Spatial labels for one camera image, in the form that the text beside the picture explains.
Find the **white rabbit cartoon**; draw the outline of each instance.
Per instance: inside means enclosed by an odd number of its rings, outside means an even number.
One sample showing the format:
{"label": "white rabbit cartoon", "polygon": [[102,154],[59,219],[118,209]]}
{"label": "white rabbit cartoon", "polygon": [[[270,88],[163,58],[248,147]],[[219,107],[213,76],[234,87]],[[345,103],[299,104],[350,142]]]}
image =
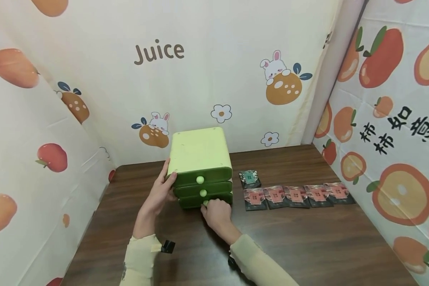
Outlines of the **white rabbit cartoon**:
{"label": "white rabbit cartoon", "polygon": [[170,114],[164,114],[163,118],[160,117],[158,112],[151,112],[151,115],[153,118],[149,121],[149,127],[151,127],[151,129],[160,129],[163,135],[169,135],[168,118],[170,117]]}
{"label": "white rabbit cartoon", "polygon": [[291,73],[291,71],[287,69],[286,65],[281,60],[280,50],[274,51],[272,61],[267,59],[262,60],[261,67],[265,70],[265,79],[267,80],[267,85],[271,85],[273,83],[273,78],[279,73],[283,75],[289,75]]}

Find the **light yellow sleeve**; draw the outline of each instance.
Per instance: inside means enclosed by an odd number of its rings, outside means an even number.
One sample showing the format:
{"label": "light yellow sleeve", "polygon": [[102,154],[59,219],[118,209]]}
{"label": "light yellow sleeve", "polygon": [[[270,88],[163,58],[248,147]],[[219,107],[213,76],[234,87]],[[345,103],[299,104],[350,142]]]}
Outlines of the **light yellow sleeve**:
{"label": "light yellow sleeve", "polygon": [[120,286],[152,286],[154,260],[162,244],[156,235],[129,241]]}
{"label": "light yellow sleeve", "polygon": [[242,273],[257,286],[299,286],[246,234],[230,246],[230,253]]}

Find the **left hand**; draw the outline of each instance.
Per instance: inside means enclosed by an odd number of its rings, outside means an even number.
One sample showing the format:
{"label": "left hand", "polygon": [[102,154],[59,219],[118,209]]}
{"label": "left hand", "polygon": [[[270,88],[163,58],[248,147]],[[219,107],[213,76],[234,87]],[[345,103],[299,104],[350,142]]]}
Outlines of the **left hand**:
{"label": "left hand", "polygon": [[154,215],[160,214],[166,201],[175,201],[176,198],[173,195],[173,183],[176,180],[176,172],[173,172],[170,177],[165,180],[168,171],[168,164],[170,159],[167,159],[164,163],[162,171],[160,172],[157,179],[154,181],[154,185],[149,192],[148,198],[143,203],[140,211],[152,213]]}

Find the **flower illustration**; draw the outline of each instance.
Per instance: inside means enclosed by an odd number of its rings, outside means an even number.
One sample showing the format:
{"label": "flower illustration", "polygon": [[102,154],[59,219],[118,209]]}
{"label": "flower illustration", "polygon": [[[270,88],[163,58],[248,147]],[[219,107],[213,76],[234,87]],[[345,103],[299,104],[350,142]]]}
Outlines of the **flower illustration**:
{"label": "flower illustration", "polygon": [[230,117],[232,117],[230,105],[215,105],[213,107],[213,111],[211,112],[211,117],[215,118],[218,123],[224,123],[224,121],[229,120]]}
{"label": "flower illustration", "polygon": [[266,147],[270,147],[272,144],[277,144],[278,136],[280,136],[277,132],[267,132],[264,135],[264,138],[262,138],[261,143],[264,144]]}

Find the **brown tabletop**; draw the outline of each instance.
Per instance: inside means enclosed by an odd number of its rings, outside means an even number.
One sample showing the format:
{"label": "brown tabletop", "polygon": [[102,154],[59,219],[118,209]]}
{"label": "brown tabletop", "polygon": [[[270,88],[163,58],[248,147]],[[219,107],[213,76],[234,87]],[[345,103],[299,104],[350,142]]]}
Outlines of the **brown tabletop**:
{"label": "brown tabletop", "polygon": [[[312,145],[230,155],[232,220],[300,286],[416,286],[359,205],[245,211],[238,172],[257,170],[263,187],[340,181]],[[67,286],[118,285],[133,224],[163,162],[116,171],[62,282]],[[157,236],[176,242],[155,262],[155,285],[254,285],[227,264],[228,248],[207,229],[200,210],[168,203]]]}

